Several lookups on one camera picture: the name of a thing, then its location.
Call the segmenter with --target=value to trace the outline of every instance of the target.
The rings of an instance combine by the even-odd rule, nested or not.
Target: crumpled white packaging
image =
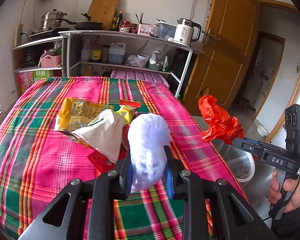
[[[163,146],[171,142],[170,129],[157,114],[141,114],[128,131],[133,182],[131,193],[150,188],[162,177],[167,164]]]
[[[85,141],[94,149],[116,163],[121,147],[122,129],[125,120],[111,109],[102,111],[87,126],[71,134]]]

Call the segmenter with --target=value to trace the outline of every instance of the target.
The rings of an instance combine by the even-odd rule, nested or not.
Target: plaid tablecloth
[[[201,141],[198,125],[162,84],[98,77],[42,79],[21,96],[0,126],[0,227],[12,237],[18,238],[71,179],[95,178],[87,159],[92,150],[53,131],[65,97],[111,104],[114,110],[120,99],[140,102],[139,114],[165,118],[172,132],[170,148],[185,168],[204,179],[225,178],[244,196],[222,157]],[[127,201],[115,201],[114,213],[116,239],[181,239],[183,202],[170,201],[161,181]]]

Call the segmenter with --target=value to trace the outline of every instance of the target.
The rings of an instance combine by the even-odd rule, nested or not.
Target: white kettle
[[[195,39],[192,38],[193,28],[198,28],[198,35]],[[178,20],[176,32],[174,34],[173,42],[185,46],[190,46],[191,41],[197,41],[200,38],[201,25],[188,19],[181,18]]]

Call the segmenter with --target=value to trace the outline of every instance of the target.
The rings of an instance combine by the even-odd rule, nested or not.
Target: stainless steel pot
[[[61,11],[57,11],[57,9],[53,9],[50,12],[45,13],[41,17],[41,29],[55,28],[60,27],[62,23],[62,19],[67,14]]]

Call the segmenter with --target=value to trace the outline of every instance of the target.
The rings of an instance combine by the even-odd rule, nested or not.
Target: wooden cutting board
[[[119,1],[120,0],[92,0],[88,11],[88,15],[91,16],[91,21],[103,23],[102,29],[109,31]]]

